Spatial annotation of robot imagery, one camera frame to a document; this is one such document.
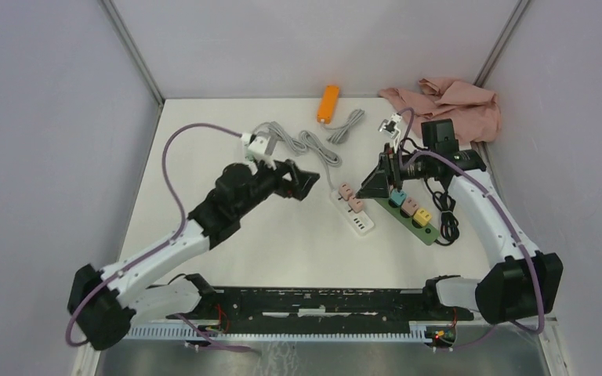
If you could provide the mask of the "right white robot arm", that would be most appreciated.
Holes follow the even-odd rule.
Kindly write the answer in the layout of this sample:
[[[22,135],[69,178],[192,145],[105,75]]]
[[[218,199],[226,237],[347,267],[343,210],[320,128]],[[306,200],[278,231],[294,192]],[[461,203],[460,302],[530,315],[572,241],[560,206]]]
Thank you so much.
[[[360,199],[395,203],[403,218],[419,228],[403,183],[434,179],[466,213],[484,247],[489,272],[481,279],[458,275],[430,279],[423,288],[423,313],[440,320],[453,307],[478,312],[488,323],[518,322],[536,316],[539,326],[553,310],[564,265],[556,253],[543,253],[517,225],[492,185],[475,150],[462,150],[450,120],[422,123],[420,150],[409,154],[384,146],[372,172],[357,191]]]

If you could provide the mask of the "long white power strip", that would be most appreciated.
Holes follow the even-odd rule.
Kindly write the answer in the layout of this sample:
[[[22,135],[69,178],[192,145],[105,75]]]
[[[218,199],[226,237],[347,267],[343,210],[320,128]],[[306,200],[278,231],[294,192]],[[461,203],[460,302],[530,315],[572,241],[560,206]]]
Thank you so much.
[[[375,223],[365,209],[359,213],[351,212],[347,201],[340,199],[338,189],[330,193],[329,200],[357,235],[364,236],[375,229]]]

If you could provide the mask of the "orange power strip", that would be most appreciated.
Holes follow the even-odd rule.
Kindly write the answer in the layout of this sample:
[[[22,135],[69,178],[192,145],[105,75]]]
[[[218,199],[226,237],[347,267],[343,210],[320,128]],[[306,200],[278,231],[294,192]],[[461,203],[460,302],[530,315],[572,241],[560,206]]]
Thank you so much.
[[[339,100],[340,87],[337,85],[327,85],[321,97],[317,109],[316,121],[327,125],[332,122],[335,108]]]

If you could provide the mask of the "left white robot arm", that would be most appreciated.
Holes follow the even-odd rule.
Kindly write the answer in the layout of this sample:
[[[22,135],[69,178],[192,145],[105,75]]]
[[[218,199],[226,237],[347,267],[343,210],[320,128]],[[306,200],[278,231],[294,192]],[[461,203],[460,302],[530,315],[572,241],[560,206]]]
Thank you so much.
[[[229,164],[195,209],[180,212],[180,226],[168,237],[125,261],[101,268],[86,264],[75,272],[67,344],[101,351],[119,343],[139,321],[186,312],[199,319],[210,316],[215,297],[193,282],[153,283],[234,235],[241,219],[270,196],[302,201],[319,178],[292,160],[258,161],[254,172],[246,164]]]

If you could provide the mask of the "pink plug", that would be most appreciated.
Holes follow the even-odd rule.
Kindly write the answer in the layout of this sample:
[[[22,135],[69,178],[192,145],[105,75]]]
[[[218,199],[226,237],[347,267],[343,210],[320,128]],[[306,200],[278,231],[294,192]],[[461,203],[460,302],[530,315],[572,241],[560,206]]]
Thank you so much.
[[[347,204],[350,208],[350,211],[353,213],[359,213],[364,210],[363,200],[361,200],[357,197],[350,197],[347,201]]]
[[[349,201],[354,196],[354,191],[347,183],[343,183],[338,188],[338,194],[341,200]]]

